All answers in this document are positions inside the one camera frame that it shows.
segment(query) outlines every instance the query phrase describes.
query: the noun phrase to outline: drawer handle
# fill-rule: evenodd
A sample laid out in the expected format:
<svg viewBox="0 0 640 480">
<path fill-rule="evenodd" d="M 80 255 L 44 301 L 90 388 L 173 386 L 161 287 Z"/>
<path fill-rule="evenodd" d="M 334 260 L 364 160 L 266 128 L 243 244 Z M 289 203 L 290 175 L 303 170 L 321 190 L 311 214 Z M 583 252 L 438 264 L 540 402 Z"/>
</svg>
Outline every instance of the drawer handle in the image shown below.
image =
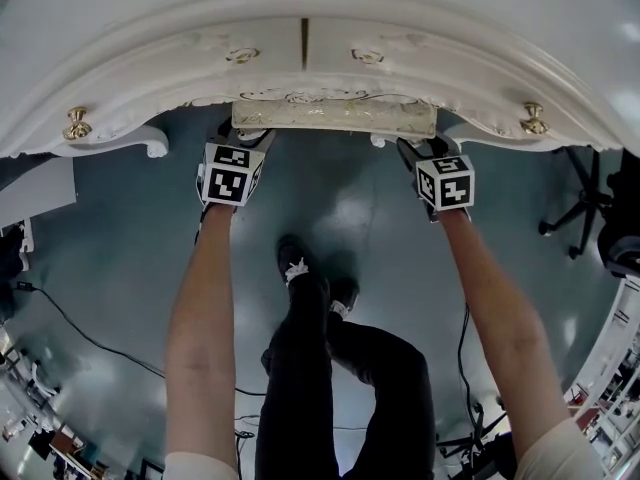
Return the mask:
<svg viewBox="0 0 640 480">
<path fill-rule="evenodd" d="M 532 135 L 542 135 L 549 131 L 549 125 L 540 119 L 540 114 L 544 110 L 540 103 L 527 102 L 524 104 L 524 109 L 529 114 L 529 119 L 520 120 L 520 126 L 525 132 Z"/>
<path fill-rule="evenodd" d="M 71 119 L 71 126 L 62 131 L 62 136 L 67 140 L 83 139 L 91 133 L 93 128 L 82 119 L 87 113 L 84 107 L 76 107 L 69 110 L 67 116 Z"/>
</svg>

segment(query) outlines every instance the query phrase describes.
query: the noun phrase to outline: forearm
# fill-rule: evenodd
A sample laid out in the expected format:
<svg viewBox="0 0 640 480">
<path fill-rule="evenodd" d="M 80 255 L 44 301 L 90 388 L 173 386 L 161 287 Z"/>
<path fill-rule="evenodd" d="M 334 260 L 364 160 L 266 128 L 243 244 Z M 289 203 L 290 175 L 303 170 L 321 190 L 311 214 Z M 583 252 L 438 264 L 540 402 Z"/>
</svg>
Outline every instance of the forearm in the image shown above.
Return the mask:
<svg viewBox="0 0 640 480">
<path fill-rule="evenodd" d="M 439 214 L 518 458 L 569 417 L 540 317 L 463 212 Z"/>
<path fill-rule="evenodd" d="M 231 215 L 220 206 L 205 216 L 174 304 L 167 366 L 234 375 Z"/>
<path fill-rule="evenodd" d="M 538 314 L 461 211 L 439 214 L 478 333 L 490 350 L 513 342 L 546 340 Z"/>
<path fill-rule="evenodd" d="M 166 356 L 167 450 L 235 467 L 235 361 L 230 275 L 233 208 L 205 216 L 176 299 Z"/>
</svg>

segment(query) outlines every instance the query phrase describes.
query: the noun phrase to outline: gray floor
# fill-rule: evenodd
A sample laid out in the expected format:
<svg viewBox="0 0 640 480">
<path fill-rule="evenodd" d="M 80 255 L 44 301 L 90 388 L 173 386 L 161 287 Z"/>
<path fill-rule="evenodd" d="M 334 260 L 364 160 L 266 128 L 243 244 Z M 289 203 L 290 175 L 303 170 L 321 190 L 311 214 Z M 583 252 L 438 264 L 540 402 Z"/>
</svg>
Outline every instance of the gray floor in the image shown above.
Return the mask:
<svg viewBox="0 0 640 480">
<path fill-rule="evenodd" d="M 224 107 L 187 108 L 163 116 L 171 152 L 160 160 L 147 158 L 141 147 L 75 160 L 78 203 L 33 222 L 37 252 L 29 279 L 93 337 L 160 367 L 171 304 L 200 215 L 196 164 L 205 130 L 226 112 Z M 573 204 L 577 178 L 563 155 L 478 144 L 464 149 L 477 171 L 473 220 L 539 308 L 567 385 L 593 345 L 617 286 L 594 244 L 578 261 L 566 256 L 581 223 L 550 238 L 537 234 L 541 217 L 553 220 Z M 615 167 L 616 158 L 605 159 Z M 279 133 L 262 181 L 233 225 L 240 387 L 265 389 L 259 357 L 287 301 L 274 244 L 281 234 L 295 232 L 332 272 L 357 276 L 361 297 L 354 321 L 393 332 L 424 352 L 440 435 L 467 432 L 456 368 L 464 299 L 443 232 L 428 223 L 410 183 L 395 148 L 376 149 L 365 135 Z M 62 385 L 60 415 L 98 443 L 114 466 L 137 471 L 141 456 L 161 461 L 162 380 L 84 341 L 40 294 L 22 297 L 21 303 L 8 330 Z M 495 385 L 473 328 L 464 363 L 474 395 L 496 414 Z M 334 398 L 337 426 L 366 426 L 372 392 L 339 367 Z M 260 399 L 239 395 L 237 405 L 238 416 L 255 414 Z M 411 415 L 402 417 L 409 430 Z M 301 415 L 301 430 L 304 419 Z M 353 464 L 363 437 L 361 431 L 336 431 L 343 471 Z M 243 452 L 249 478 L 253 446 Z"/>
</svg>

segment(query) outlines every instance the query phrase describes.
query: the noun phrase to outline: white sleeve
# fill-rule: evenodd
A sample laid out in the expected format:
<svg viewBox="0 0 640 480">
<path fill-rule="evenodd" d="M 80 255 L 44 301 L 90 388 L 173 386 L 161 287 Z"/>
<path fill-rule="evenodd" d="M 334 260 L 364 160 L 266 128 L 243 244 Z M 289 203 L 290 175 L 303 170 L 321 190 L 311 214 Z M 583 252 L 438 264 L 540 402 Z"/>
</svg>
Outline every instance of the white sleeve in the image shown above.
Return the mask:
<svg viewBox="0 0 640 480">
<path fill-rule="evenodd" d="M 173 452 L 165 458 L 164 480 L 238 480 L 221 460 L 197 453 Z"/>
<path fill-rule="evenodd" d="M 552 428 L 518 465 L 515 480 L 595 480 L 604 478 L 598 454 L 572 419 Z"/>
</svg>

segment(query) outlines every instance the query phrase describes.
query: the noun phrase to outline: office chair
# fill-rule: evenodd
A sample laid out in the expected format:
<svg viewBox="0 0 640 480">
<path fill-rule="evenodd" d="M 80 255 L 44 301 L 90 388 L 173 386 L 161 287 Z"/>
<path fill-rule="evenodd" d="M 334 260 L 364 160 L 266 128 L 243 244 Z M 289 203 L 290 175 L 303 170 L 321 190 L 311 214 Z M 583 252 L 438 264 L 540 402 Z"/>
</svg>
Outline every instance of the office chair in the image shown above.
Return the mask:
<svg viewBox="0 0 640 480">
<path fill-rule="evenodd" d="M 640 277 L 640 159 L 622 154 L 620 170 L 609 176 L 613 204 L 598 237 L 604 266 L 616 277 Z"/>
<path fill-rule="evenodd" d="M 476 419 L 475 427 L 473 428 L 473 433 L 469 435 L 469 437 L 463 437 L 462 439 L 453 439 L 451 441 L 437 441 L 436 446 L 440 449 L 440 454 L 443 458 L 447 459 L 452 455 L 456 455 L 460 452 L 470 452 L 473 453 L 473 448 L 477 448 L 479 451 L 482 451 L 484 445 L 482 444 L 482 438 L 485 437 L 489 432 L 491 432 L 498 423 L 500 423 L 507 415 L 507 413 L 502 413 L 496 420 L 493 421 L 488 427 L 484 427 L 484 408 L 482 404 L 476 403 L 473 406 L 474 411 L 478 415 Z"/>
<path fill-rule="evenodd" d="M 462 471 L 451 480 L 489 480 L 498 473 L 502 478 L 513 480 L 518 469 L 516 451 L 511 432 L 500 434 L 487 443 L 475 457 L 473 464 L 464 462 Z"/>
<path fill-rule="evenodd" d="M 598 252 L 605 268 L 616 277 L 640 278 L 640 159 L 623 151 L 620 170 L 607 178 L 611 197 L 598 190 L 598 153 L 593 152 L 591 174 L 587 174 L 575 151 L 563 149 L 582 182 L 580 201 L 555 224 L 541 222 L 538 231 L 550 235 L 586 213 L 580 247 L 569 249 L 569 256 L 575 259 L 584 253 L 596 213 L 600 212 L 605 225 L 598 236 Z"/>
<path fill-rule="evenodd" d="M 569 160 L 571 160 L 571 163 L 580 178 L 580 182 L 582 183 L 580 199 L 573 208 L 571 208 L 555 224 L 549 224 L 548 222 L 541 221 L 538 226 L 538 232 L 543 236 L 550 236 L 555 231 L 573 222 L 582 214 L 586 214 L 584 226 L 582 228 L 580 245 L 578 247 L 572 246 L 569 248 L 569 257 L 572 260 L 575 260 L 578 256 L 584 254 L 587 242 L 589 241 L 589 235 L 591 234 L 591 229 L 593 228 L 593 221 L 596 218 L 596 213 L 600 212 L 602 216 L 606 218 L 605 214 L 611 207 L 613 198 L 598 190 L 600 180 L 600 154 L 597 151 L 593 151 L 593 157 L 591 159 L 591 174 L 589 174 L 573 149 L 562 148 L 557 151 L 562 150 L 566 151 L 569 156 Z"/>
</svg>

